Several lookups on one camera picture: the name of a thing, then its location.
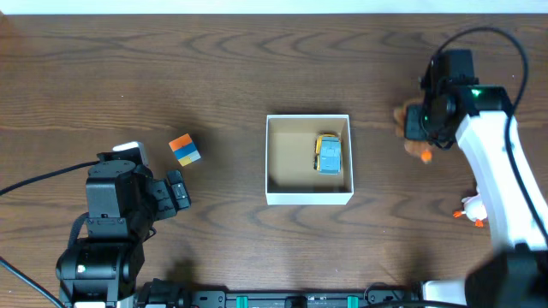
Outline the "multicolour puzzle cube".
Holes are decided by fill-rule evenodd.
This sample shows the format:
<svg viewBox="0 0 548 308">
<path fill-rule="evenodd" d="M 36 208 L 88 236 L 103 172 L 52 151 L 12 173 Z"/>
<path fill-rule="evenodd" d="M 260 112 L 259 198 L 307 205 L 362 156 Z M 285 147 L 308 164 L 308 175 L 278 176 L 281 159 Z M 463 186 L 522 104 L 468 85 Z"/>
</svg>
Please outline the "multicolour puzzle cube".
<svg viewBox="0 0 548 308">
<path fill-rule="evenodd" d="M 170 141 L 169 147 L 182 167 L 201 159 L 196 144 L 188 133 Z"/>
</svg>

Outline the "brown plush toy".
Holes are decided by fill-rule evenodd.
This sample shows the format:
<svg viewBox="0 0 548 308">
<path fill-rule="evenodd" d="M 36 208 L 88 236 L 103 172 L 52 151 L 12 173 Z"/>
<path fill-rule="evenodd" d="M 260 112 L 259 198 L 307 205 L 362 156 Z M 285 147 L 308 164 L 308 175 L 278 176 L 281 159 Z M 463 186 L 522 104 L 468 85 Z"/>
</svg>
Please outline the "brown plush toy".
<svg viewBox="0 0 548 308">
<path fill-rule="evenodd" d="M 399 138 L 403 138 L 404 150 L 412 157 L 418 158 L 424 164 L 429 164 L 433 159 L 433 146 L 424 141 L 420 134 L 414 135 L 414 132 L 407 131 L 406 119 L 408 106 L 421 104 L 421 98 L 411 98 L 394 108 L 393 118 L 396 124 L 395 133 Z"/>
</svg>

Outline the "pink white duck toy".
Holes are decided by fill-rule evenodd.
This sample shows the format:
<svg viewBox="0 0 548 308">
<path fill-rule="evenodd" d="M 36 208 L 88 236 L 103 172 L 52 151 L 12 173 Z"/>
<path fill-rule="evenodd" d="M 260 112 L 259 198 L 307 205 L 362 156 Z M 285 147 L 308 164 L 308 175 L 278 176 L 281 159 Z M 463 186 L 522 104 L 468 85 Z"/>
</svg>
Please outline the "pink white duck toy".
<svg viewBox="0 0 548 308">
<path fill-rule="evenodd" d="M 483 228 L 487 219 L 487 211 L 479 188 L 476 188 L 476 194 L 471 197 L 465 197 L 461 200 L 462 209 L 453 212 L 454 218 L 466 216 L 474 223 L 476 228 Z"/>
</svg>

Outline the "yellow grey toy truck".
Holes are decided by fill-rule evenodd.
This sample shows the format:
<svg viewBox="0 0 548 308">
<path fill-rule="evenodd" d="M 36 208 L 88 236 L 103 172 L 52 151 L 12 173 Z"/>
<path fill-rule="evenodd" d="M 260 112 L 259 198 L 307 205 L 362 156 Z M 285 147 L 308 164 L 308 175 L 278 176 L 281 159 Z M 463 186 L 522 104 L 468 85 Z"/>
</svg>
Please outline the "yellow grey toy truck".
<svg viewBox="0 0 548 308">
<path fill-rule="evenodd" d="M 338 175 L 342 168 L 342 143 L 335 135 L 320 134 L 315 141 L 314 169 L 321 175 Z"/>
</svg>

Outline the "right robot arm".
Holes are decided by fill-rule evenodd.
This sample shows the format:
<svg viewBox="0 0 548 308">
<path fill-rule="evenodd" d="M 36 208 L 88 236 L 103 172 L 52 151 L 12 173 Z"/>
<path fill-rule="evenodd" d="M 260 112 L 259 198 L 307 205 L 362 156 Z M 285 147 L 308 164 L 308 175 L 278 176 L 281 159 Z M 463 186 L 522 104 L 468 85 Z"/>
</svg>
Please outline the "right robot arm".
<svg viewBox="0 0 548 308">
<path fill-rule="evenodd" d="M 521 148 L 512 104 L 501 86 L 451 86 L 421 104 L 395 109 L 406 149 L 422 156 L 457 144 L 474 173 L 482 204 L 470 218 L 487 220 L 494 255 L 462 279 L 420 286 L 424 307 L 545 307 L 547 203 Z"/>
</svg>

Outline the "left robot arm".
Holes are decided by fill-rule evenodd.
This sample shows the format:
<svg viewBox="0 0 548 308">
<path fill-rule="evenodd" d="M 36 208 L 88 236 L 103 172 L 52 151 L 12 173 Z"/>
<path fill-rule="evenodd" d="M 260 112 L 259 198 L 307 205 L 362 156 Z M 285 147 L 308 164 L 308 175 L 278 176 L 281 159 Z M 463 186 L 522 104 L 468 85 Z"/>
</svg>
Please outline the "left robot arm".
<svg viewBox="0 0 548 308">
<path fill-rule="evenodd" d="M 86 195 L 88 236 L 71 243 L 57 261 L 60 300 L 67 307 L 115 307 L 135 291 L 153 223 L 189 208 L 189 196 L 180 171 L 156 180 L 149 168 L 128 160 L 90 168 Z"/>
</svg>

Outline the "white cardboard box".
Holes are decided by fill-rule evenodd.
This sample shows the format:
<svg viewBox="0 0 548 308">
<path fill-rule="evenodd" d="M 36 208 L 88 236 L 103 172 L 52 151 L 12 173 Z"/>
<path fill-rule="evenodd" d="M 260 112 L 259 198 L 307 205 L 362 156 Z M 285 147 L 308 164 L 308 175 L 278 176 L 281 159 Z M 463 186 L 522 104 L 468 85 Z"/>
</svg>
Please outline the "white cardboard box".
<svg viewBox="0 0 548 308">
<path fill-rule="evenodd" d="M 318 138 L 341 143 L 341 170 L 322 175 Z M 268 115 L 265 126 L 265 197 L 268 205 L 346 205 L 354 195 L 348 115 Z"/>
</svg>

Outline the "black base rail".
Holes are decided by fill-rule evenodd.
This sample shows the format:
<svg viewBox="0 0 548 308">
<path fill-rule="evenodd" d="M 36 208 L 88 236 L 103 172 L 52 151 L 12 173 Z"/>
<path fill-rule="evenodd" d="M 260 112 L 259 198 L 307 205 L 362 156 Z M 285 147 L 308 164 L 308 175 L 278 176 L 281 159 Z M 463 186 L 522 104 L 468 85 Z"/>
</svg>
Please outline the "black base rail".
<svg viewBox="0 0 548 308">
<path fill-rule="evenodd" d="M 364 291 L 235 291 L 206 289 L 155 279 L 135 295 L 135 307 L 179 308 L 360 308 L 373 304 L 421 300 L 415 289 L 374 283 Z"/>
</svg>

